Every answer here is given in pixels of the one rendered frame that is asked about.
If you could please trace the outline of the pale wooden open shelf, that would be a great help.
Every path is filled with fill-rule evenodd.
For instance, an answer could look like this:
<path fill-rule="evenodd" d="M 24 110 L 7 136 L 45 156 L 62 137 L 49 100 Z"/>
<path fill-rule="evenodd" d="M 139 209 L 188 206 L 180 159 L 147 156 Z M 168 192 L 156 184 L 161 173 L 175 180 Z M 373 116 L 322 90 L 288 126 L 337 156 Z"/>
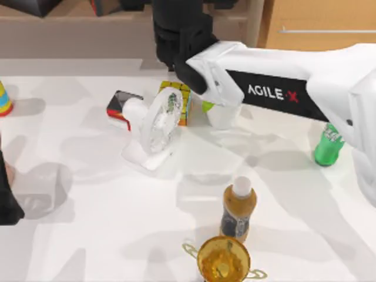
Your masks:
<path fill-rule="evenodd" d="M 265 0 L 203 0 L 212 26 L 159 27 L 151 6 L 96 16 L 89 0 L 62 0 L 39 18 L 0 5 L 0 58 L 187 59 L 218 40 L 255 45 Z"/>

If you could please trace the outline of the wooden cupboard door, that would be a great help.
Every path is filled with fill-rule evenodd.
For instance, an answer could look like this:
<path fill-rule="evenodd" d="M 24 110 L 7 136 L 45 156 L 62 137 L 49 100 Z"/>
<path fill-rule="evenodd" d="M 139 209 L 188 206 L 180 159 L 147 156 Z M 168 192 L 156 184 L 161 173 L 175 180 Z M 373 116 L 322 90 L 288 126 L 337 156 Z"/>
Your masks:
<path fill-rule="evenodd" d="M 284 34 L 286 29 L 376 29 L 376 0 L 265 0 L 257 46 L 326 51 L 376 43 L 376 34 Z"/>

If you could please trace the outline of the dark grey box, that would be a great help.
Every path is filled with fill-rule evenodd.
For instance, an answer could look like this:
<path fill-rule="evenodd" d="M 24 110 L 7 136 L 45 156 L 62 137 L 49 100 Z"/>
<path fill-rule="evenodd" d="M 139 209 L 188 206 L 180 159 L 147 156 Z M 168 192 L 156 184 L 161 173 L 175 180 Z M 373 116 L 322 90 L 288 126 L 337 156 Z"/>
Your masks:
<path fill-rule="evenodd" d="M 62 0 L 0 0 L 0 5 L 43 18 L 61 2 Z"/>

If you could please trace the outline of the gold trophy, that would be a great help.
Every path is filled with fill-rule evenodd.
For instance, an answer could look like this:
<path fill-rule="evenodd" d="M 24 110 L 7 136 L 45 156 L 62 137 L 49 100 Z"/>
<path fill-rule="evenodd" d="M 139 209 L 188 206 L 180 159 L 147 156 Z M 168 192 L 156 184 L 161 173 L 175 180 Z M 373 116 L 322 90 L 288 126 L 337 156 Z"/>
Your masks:
<path fill-rule="evenodd" d="M 251 268 L 248 250 L 232 237 L 212 237 L 199 249 L 185 242 L 182 248 L 196 260 L 204 282 L 247 282 L 268 277 L 265 271 Z"/>

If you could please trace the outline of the yellow bottle with white cap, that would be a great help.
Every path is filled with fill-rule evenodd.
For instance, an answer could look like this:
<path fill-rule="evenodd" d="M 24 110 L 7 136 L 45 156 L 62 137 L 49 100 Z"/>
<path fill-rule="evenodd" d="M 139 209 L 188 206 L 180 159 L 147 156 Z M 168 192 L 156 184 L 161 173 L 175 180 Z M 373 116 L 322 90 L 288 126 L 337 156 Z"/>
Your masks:
<path fill-rule="evenodd" d="M 250 230 L 250 217 L 257 204 L 257 195 L 246 176 L 234 179 L 223 194 L 223 215 L 220 234 L 244 243 Z"/>

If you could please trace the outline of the stack of coloured rings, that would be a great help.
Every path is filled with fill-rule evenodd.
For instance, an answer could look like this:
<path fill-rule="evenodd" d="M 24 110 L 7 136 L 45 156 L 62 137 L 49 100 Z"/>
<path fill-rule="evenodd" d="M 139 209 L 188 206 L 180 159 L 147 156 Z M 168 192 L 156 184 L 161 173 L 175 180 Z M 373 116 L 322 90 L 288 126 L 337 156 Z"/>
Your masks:
<path fill-rule="evenodd" d="M 13 108 L 13 103 L 10 100 L 4 85 L 0 81 L 0 117 L 10 114 Z"/>

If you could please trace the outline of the colourful puzzle cube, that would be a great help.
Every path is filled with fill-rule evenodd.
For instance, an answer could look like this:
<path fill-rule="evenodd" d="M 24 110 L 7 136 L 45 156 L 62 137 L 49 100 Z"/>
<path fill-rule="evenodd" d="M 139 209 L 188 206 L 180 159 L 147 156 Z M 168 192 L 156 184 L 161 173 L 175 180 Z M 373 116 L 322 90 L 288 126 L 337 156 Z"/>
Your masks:
<path fill-rule="evenodd" d="M 166 87 L 173 87 L 181 91 L 182 96 L 183 96 L 183 109 L 182 109 L 182 114 L 180 115 L 179 126 L 187 126 L 190 108 L 192 106 L 191 89 L 184 83 L 164 80 L 160 84 L 159 91 L 163 90 Z"/>

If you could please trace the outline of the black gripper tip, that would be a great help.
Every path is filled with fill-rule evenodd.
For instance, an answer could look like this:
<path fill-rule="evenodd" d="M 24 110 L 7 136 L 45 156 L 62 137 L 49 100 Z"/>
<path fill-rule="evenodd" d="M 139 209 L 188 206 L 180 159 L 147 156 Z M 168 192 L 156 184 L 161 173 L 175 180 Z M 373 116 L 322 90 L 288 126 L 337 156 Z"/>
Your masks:
<path fill-rule="evenodd" d="M 0 150 L 0 226 L 16 225 L 24 216 L 9 185 L 4 156 Z"/>

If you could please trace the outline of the white desk fan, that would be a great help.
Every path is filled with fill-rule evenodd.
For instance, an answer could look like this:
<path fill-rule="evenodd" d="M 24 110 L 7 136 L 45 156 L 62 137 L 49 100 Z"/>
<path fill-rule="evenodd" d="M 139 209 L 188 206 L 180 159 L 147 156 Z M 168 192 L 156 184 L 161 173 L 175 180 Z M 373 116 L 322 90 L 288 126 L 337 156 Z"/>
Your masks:
<path fill-rule="evenodd" d="M 166 87 L 151 100 L 130 98 L 122 115 L 129 121 L 131 139 L 122 152 L 130 164 L 157 170 L 173 154 L 183 109 L 181 91 Z"/>

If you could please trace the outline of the white and green cup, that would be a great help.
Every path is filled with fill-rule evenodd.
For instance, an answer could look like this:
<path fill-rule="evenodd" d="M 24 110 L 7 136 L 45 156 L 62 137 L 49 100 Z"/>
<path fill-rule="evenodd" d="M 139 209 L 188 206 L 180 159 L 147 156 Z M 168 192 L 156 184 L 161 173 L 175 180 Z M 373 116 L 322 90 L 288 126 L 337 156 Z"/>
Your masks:
<path fill-rule="evenodd" d="M 202 102 L 202 111 L 206 114 L 212 127 L 227 130 L 234 126 L 239 116 L 241 104 L 237 106 L 221 106 L 210 102 Z"/>

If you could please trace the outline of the green bottle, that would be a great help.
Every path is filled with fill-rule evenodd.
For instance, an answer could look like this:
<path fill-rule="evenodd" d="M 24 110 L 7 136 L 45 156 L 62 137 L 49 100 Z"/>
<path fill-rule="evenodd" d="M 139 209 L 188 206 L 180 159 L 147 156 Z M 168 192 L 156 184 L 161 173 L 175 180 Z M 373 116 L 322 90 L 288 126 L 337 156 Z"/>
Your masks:
<path fill-rule="evenodd" d="M 338 130 L 331 123 L 327 123 L 314 150 L 315 162 L 324 167 L 332 166 L 337 161 L 344 143 Z"/>

